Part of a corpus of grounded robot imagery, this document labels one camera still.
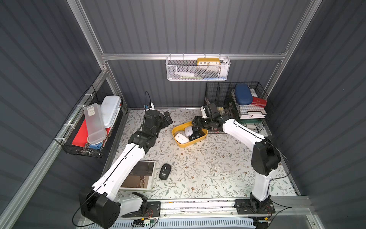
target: clear plastic box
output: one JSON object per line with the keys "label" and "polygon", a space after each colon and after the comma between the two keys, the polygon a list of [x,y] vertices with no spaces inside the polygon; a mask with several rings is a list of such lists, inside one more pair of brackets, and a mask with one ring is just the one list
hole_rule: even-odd
{"label": "clear plastic box", "polygon": [[229,56],[207,56],[219,58],[220,65],[198,66],[197,58],[205,56],[167,56],[167,79],[170,81],[224,81],[228,78]]}
{"label": "clear plastic box", "polygon": [[97,103],[94,103],[84,107],[84,114],[86,128],[88,130],[88,142],[91,145],[96,145],[106,139],[107,131],[104,127],[100,106]]}

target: corrugated metal wall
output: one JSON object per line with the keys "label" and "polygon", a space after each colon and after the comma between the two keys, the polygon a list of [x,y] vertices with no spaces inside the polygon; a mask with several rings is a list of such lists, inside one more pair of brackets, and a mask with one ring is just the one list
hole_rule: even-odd
{"label": "corrugated metal wall", "polygon": [[309,1],[82,3],[104,53],[278,53]]}
{"label": "corrugated metal wall", "polygon": [[366,1],[323,0],[270,97],[269,127],[326,228],[366,205]]}
{"label": "corrugated metal wall", "polygon": [[[0,1],[0,38],[1,213],[100,68],[63,0]],[[103,165],[61,152],[14,228],[69,227]]]}
{"label": "corrugated metal wall", "polygon": [[[279,53],[309,0],[82,0],[104,53]],[[265,86],[278,61],[232,61],[228,81]],[[163,61],[110,61],[128,107],[201,106],[206,82],[171,82]]]}

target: black wire rack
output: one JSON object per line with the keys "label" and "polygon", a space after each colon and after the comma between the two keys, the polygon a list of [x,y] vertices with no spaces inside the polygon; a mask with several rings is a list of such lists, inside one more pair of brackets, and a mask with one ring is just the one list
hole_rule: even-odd
{"label": "black wire rack", "polygon": [[[82,106],[87,107],[94,103],[97,103],[100,105],[100,104],[102,104],[104,98],[108,95],[112,95],[112,94],[94,91],[91,95],[89,95],[89,98],[86,100],[86,102]],[[92,149],[92,148],[88,148],[88,147],[80,147],[80,146],[72,145],[72,141],[74,140],[76,134],[78,133],[81,125],[83,124],[83,122],[85,120],[83,107],[80,108],[79,112],[77,113],[76,117],[71,121],[71,123],[67,125],[67,131],[65,132],[64,136],[62,138],[55,138],[55,140],[58,142],[58,144],[61,145],[62,149],[67,154],[102,158],[104,152],[106,152],[108,155],[108,153],[112,147],[112,143],[114,141],[114,137],[117,132],[116,129],[118,129],[119,123],[121,122],[123,112],[121,110],[119,111],[116,122],[111,127],[107,138],[103,141],[101,148]]]}
{"label": "black wire rack", "polygon": [[[235,89],[237,84],[246,84],[249,88],[254,89],[258,98],[266,99],[267,105],[265,111],[267,113],[265,118],[261,119],[240,119],[239,111],[235,105],[231,91]],[[204,104],[214,103],[217,106],[221,115],[227,114],[237,120],[240,124],[248,127],[250,130],[259,133],[269,117],[273,113],[273,104],[270,102],[267,93],[259,82],[208,82],[206,84],[205,101]],[[209,133],[223,133],[220,130],[210,130]]]}

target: white computer mouse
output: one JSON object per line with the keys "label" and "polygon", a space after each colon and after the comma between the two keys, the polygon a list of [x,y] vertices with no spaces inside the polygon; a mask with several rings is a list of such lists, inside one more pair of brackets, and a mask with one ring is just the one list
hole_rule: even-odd
{"label": "white computer mouse", "polygon": [[184,133],[186,134],[186,136],[191,136],[193,134],[192,126],[187,126],[184,129]]}
{"label": "white computer mouse", "polygon": [[183,136],[185,136],[185,137],[187,137],[187,138],[189,137],[189,136],[186,136],[186,133],[184,132],[184,130],[179,130],[179,131],[175,132],[174,137],[175,137],[177,134],[182,134]]}
{"label": "white computer mouse", "polygon": [[175,136],[175,139],[177,140],[177,142],[179,142],[180,144],[186,144],[189,142],[189,139],[184,136],[183,134],[181,133],[178,133],[176,136]]}

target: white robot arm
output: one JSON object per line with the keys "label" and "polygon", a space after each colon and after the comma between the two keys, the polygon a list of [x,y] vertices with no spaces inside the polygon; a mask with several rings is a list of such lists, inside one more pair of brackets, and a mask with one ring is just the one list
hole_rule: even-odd
{"label": "white robot arm", "polygon": [[139,193],[114,202],[123,181],[131,173],[137,162],[155,144],[160,130],[172,124],[169,112],[161,114],[153,105],[146,110],[142,129],[136,131],[117,161],[93,184],[91,188],[80,191],[79,201],[83,216],[103,228],[109,228],[121,215],[131,212],[145,214],[147,198]]}
{"label": "white robot arm", "polygon": [[255,170],[254,187],[250,195],[251,209],[259,212],[270,205],[269,184],[281,162],[280,153],[273,147],[273,137],[265,137],[244,127],[228,115],[221,116],[216,105],[201,107],[202,117],[196,116],[193,126],[204,129],[220,129],[232,135],[253,151],[251,165]]}

